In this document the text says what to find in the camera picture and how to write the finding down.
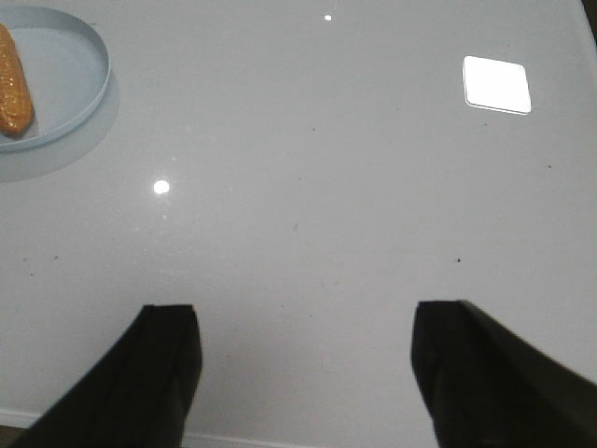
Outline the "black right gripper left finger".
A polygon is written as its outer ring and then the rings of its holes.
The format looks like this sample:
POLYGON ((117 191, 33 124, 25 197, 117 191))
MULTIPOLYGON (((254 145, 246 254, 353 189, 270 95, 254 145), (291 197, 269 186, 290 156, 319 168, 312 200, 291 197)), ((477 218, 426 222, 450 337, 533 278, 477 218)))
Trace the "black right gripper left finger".
POLYGON ((179 447, 202 366, 190 304, 146 305, 16 447, 179 447))

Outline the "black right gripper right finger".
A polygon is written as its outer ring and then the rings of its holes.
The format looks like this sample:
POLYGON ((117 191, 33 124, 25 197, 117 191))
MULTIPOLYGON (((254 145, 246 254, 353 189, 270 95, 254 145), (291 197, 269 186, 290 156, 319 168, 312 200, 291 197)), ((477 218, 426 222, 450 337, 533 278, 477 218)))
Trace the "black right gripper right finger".
POLYGON ((469 301, 421 301, 410 362, 441 447, 593 447, 596 385, 469 301))

